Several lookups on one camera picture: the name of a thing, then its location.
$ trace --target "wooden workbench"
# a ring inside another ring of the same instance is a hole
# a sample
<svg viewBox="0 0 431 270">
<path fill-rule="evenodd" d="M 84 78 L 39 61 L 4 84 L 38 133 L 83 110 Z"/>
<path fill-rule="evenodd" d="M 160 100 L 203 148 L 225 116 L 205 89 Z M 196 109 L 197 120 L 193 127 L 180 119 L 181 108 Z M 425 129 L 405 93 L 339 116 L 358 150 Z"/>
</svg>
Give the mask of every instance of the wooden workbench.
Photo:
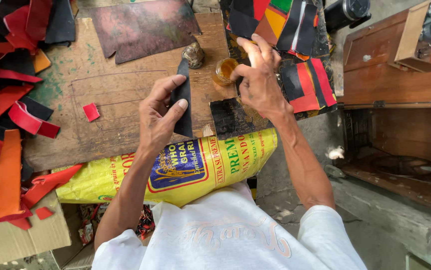
<svg viewBox="0 0 431 270">
<path fill-rule="evenodd" d="M 209 102 L 235 97 L 233 85 L 222 87 L 211 79 L 217 61 L 229 56 L 219 13 L 196 14 L 202 35 L 195 35 L 205 51 L 205 64 L 190 70 L 192 127 L 196 138 L 203 128 L 214 130 Z M 138 105 L 154 82 L 174 75 L 183 47 L 119 65 L 104 58 L 92 19 L 76 20 L 76 41 L 67 48 L 52 46 L 46 54 L 52 66 L 29 96 L 54 109 L 50 122 L 60 126 L 55 139 L 28 138 L 23 155 L 34 170 L 134 152 L 139 142 Z M 95 102 L 101 116 L 88 122 L 82 106 Z M 187 140 L 172 136 L 172 142 Z"/>
</svg>

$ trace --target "rice sack logo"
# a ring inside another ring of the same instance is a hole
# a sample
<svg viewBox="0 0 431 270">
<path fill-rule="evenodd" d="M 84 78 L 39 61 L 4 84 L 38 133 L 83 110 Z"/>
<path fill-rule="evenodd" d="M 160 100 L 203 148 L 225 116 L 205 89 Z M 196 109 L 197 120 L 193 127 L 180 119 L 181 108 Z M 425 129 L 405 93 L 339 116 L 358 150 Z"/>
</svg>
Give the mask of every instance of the rice sack logo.
<svg viewBox="0 0 431 270">
<path fill-rule="evenodd" d="M 152 167 L 149 191 L 157 193 L 207 180 L 202 152 L 201 139 L 167 145 Z"/>
</svg>

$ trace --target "glue jar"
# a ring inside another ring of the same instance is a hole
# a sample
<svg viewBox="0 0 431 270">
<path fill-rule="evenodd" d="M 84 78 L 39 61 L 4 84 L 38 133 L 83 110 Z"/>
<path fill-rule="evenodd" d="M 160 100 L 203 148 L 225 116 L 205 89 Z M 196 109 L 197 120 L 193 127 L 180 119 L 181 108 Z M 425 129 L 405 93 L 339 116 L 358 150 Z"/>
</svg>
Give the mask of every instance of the glue jar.
<svg viewBox="0 0 431 270">
<path fill-rule="evenodd" d="M 230 85 L 234 82 L 231 80 L 231 74 L 238 65 L 237 60 L 233 58 L 220 60 L 212 70 L 213 81 L 222 87 Z"/>
</svg>

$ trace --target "person's right hand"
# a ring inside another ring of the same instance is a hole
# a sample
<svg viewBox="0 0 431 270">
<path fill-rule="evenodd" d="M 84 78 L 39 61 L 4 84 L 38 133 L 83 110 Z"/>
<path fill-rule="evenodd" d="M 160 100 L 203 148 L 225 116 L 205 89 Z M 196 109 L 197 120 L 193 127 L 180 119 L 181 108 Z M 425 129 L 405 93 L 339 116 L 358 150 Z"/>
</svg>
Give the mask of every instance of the person's right hand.
<svg viewBox="0 0 431 270">
<path fill-rule="evenodd" d="M 230 75 L 234 81 L 244 77 L 239 85 L 242 102 L 271 121 L 281 114 L 293 114 L 294 108 L 286 101 L 277 83 L 275 70 L 281 57 L 258 34 L 253 34 L 252 40 L 257 45 L 245 38 L 237 38 L 237 44 L 247 52 L 251 66 L 240 64 Z"/>
</svg>

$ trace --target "cardboard box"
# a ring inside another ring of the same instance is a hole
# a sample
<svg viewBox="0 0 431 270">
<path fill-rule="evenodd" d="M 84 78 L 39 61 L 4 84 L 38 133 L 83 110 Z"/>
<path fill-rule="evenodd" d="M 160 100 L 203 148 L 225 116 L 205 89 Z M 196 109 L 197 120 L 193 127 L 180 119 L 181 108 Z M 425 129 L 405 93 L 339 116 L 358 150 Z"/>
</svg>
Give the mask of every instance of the cardboard box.
<svg viewBox="0 0 431 270">
<path fill-rule="evenodd" d="M 47 207 L 54 214 L 39 220 L 35 210 Z M 44 251 L 71 245 L 69 228 L 55 192 L 47 194 L 31 209 L 32 228 L 22 230 L 8 222 L 0 222 L 0 264 Z"/>
<path fill-rule="evenodd" d="M 51 209 L 54 214 L 39 220 L 35 210 Z M 8 223 L 0 223 L 0 264 L 51 250 L 60 270 L 83 269 L 92 265 L 94 243 L 83 245 L 79 237 L 82 218 L 77 204 L 60 204 L 54 191 L 47 194 L 31 209 L 32 228 L 22 230 Z M 142 241 L 149 244 L 152 233 Z"/>
</svg>

